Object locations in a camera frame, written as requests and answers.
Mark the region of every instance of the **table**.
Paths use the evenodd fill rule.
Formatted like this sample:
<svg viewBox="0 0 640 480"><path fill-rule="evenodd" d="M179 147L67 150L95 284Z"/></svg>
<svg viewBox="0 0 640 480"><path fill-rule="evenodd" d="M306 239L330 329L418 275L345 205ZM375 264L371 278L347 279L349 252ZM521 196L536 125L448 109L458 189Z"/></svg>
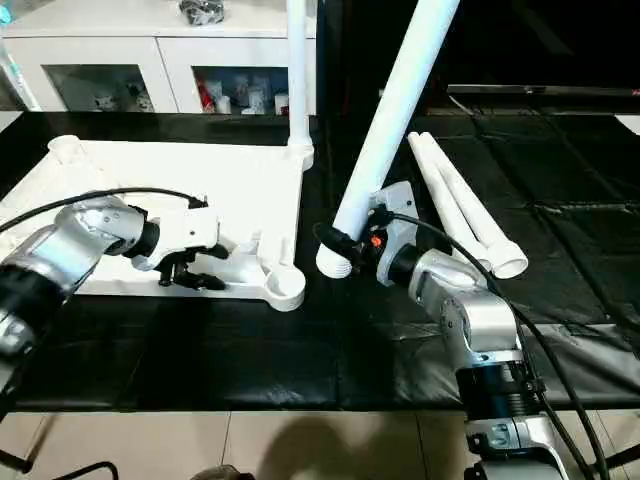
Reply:
<svg viewBox="0 0 640 480"><path fill-rule="evenodd" d="M337 208L368 119L312 122L296 264L307 298L282 314L261 302L76 296L37 352L19 410L392 410L459 408L437 326L400 288L315 268L311 229ZM637 294L640 138L613 117L441 116L413 128L441 143L531 265L504 282L543 330L588 408L640 405ZM0 135L4 195L54 136L282 145L286 121L206 115L28 113ZM412 182L437 221L409 148L388 182ZM419 237L421 246L429 238ZM540 349L558 408L567 398Z"/></svg>

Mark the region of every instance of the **white plastic base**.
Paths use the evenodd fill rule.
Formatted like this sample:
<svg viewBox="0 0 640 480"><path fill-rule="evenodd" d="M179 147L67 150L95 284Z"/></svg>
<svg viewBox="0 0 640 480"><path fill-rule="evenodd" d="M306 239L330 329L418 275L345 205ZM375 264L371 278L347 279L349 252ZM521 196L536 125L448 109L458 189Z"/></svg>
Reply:
<svg viewBox="0 0 640 480"><path fill-rule="evenodd" d="M61 198L117 187L160 187L208 199L220 219L220 243L232 253L198 255L190 268L227 283L224 291L161 287L158 272L135 270L105 256L78 293L262 299L289 311L304 298L304 275L293 265L305 156L288 147L187 143L79 141L58 137L51 151L0 203L0 222ZM127 194L125 202L154 212L186 208L186 201ZM0 236L0 258L30 233L50 224L48 212Z"/></svg>

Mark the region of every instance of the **white pole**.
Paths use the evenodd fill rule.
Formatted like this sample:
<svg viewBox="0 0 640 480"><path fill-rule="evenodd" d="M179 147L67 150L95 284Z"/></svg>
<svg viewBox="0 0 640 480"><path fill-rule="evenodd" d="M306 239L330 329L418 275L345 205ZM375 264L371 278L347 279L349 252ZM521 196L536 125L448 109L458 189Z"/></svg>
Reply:
<svg viewBox="0 0 640 480"><path fill-rule="evenodd" d="M305 155L304 168L313 162L313 143L309 136L306 84L306 0L287 0L287 38L289 48L289 147Z"/></svg>
<svg viewBox="0 0 640 480"><path fill-rule="evenodd" d="M462 215L460 208L458 208L458 204L447 188L447 184L444 182L442 175L440 175L438 167L436 167L430 158L429 150L425 150L422 146L424 139L416 132L410 133L407 138L409 145L411 145L411 150L418 161L422 178L424 178L427 184L445 232L460 242L485 268L491 269L487 249L476 240L464 215ZM468 262L466 257L457 250L454 250L453 255L459 260Z"/></svg>
<svg viewBox="0 0 640 480"><path fill-rule="evenodd" d="M517 243L507 238L438 142L429 133L420 135L420 140L423 151L438 167L471 230L487 248L493 274L498 278L511 278L524 272L529 265L526 255Z"/></svg>
<svg viewBox="0 0 640 480"><path fill-rule="evenodd" d="M431 73L460 0L419 0L398 57L371 122L358 162L333 222L357 240L367 220L371 195L389 172L398 145ZM344 278L351 264L320 246L318 269L331 278Z"/></svg>

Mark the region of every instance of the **tile floor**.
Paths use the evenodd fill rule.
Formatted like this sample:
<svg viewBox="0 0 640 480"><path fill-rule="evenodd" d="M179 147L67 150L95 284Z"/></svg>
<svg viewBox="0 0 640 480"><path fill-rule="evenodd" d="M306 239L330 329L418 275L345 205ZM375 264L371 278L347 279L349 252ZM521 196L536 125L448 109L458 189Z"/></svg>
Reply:
<svg viewBox="0 0 640 480"><path fill-rule="evenodd" d="M606 454L640 442L638 412L590 415ZM592 461L577 416L561 417ZM189 480L221 462L258 480L462 480L476 461L463 420L454 412L12 414L0 425L0 448L35 451L37 459L24 476L0 467L0 480L52 479L100 460L115 463L123 480ZM84 478L111 477L98 471ZM640 462L612 478L640 480Z"/></svg>

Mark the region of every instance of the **black cloth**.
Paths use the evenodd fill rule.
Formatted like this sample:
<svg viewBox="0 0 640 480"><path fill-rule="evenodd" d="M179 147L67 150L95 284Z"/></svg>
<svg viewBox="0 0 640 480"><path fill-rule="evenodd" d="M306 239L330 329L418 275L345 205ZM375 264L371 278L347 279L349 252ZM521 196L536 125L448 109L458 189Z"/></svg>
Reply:
<svg viewBox="0 0 640 480"><path fill-rule="evenodd" d="M258 301L75 296L34 354L20 410L460 408L437 326L400 288L315 267L312 226L330 220L367 130L362 119L314 126L304 174L296 264L300 309ZM640 405L640 138L613 117L421 118L530 267L503 282L541 325L591 408ZM47 142L91 140L283 145L286 120L208 115L22 115L0 135L5 195ZM411 181L421 217L437 223L405 143L387 183ZM422 233L419 243L432 240ZM549 398L569 407L539 347Z"/></svg>

